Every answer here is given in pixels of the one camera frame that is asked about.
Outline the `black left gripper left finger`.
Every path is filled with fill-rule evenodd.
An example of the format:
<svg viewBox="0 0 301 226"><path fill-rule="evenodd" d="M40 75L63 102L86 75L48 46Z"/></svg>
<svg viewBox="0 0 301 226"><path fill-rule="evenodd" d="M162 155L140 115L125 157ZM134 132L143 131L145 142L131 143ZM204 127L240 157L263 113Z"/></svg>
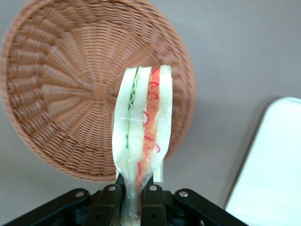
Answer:
<svg viewBox="0 0 301 226"><path fill-rule="evenodd" d="M107 185L91 195L73 189L20 217L7 226L119 226L122 187Z"/></svg>

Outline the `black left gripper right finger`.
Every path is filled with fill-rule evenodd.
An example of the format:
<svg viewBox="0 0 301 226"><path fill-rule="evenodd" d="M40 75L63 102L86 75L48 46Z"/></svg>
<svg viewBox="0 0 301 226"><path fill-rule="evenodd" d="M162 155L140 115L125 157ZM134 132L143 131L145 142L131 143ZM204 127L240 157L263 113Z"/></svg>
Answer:
<svg viewBox="0 0 301 226"><path fill-rule="evenodd" d="M143 226L245 226L233 215L191 189L172 194L159 185L143 190Z"/></svg>

